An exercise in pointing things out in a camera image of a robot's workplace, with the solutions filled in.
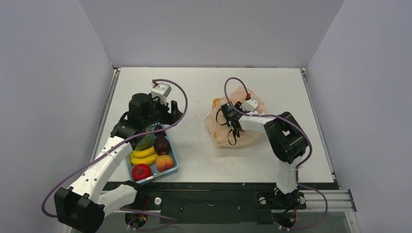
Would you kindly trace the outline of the fake brown kiwi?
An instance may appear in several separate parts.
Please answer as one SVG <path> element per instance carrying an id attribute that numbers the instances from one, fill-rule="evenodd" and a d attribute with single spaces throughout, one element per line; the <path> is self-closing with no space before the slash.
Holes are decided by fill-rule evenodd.
<path id="1" fill-rule="evenodd" d="M 154 140 L 154 151 L 157 155 L 169 154 L 171 151 L 171 145 L 168 139 L 164 136 L 158 136 Z"/>

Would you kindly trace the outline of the beige plastic bag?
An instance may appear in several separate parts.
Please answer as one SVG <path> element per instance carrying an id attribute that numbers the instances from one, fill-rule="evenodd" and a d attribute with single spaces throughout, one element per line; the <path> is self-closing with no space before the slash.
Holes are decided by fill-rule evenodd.
<path id="1" fill-rule="evenodd" d="M 267 110 L 264 106 L 263 101 L 251 89 L 247 88 L 247 91 L 253 98 L 259 101 L 259 105 L 255 111 L 257 111 L 260 114 L 265 113 Z M 246 98 L 246 92 L 244 90 L 244 87 L 239 86 L 234 92 L 228 95 L 228 97 L 233 104 L 235 104 L 237 101 L 244 103 Z M 230 129 L 226 125 L 221 126 L 216 122 L 216 113 L 218 109 L 226 103 L 227 100 L 225 96 L 215 98 L 211 104 L 210 114 L 204 120 L 205 126 L 208 132 L 210 133 L 211 138 L 214 140 L 215 146 L 244 147 L 256 143 L 260 139 L 262 139 L 263 135 L 261 133 L 252 131 L 240 132 L 240 137 L 237 137 L 236 144 L 232 146 L 229 142 L 234 144 L 235 140 L 233 137 L 233 133 L 229 133 Z M 219 113 L 217 116 L 219 123 L 223 124 L 226 122 L 222 113 Z"/>

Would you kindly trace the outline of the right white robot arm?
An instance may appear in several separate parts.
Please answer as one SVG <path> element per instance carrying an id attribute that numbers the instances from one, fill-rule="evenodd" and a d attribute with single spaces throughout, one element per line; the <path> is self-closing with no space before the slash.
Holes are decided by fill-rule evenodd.
<path id="1" fill-rule="evenodd" d="M 306 152 L 308 142 L 301 134 L 301 128 L 289 112 L 281 118 L 265 116 L 257 112 L 245 111 L 241 103 L 232 106 L 226 103 L 218 110 L 226 120 L 225 125 L 233 134 L 235 145 L 240 132 L 252 131 L 267 136 L 274 155 L 279 160 L 278 178 L 274 194 L 275 205 L 288 211 L 306 207 L 304 195 L 299 191 L 296 166 Z"/>

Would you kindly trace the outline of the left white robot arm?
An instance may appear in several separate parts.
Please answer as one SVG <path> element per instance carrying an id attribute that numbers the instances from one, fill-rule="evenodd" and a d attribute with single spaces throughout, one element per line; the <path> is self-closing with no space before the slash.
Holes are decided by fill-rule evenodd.
<path id="1" fill-rule="evenodd" d="M 179 111 L 176 101 L 166 103 L 164 96 L 134 94 L 128 111 L 114 126 L 98 157 L 79 169 L 82 175 L 68 188 L 56 190 L 53 199 L 57 220 L 82 233 L 95 233 L 104 219 L 121 207 L 142 207 L 145 195 L 139 192 L 141 185 L 136 182 L 121 182 L 105 194 L 102 190 L 132 147 L 149 134 L 147 128 L 161 123 L 169 129 L 185 114 L 186 110 Z"/>

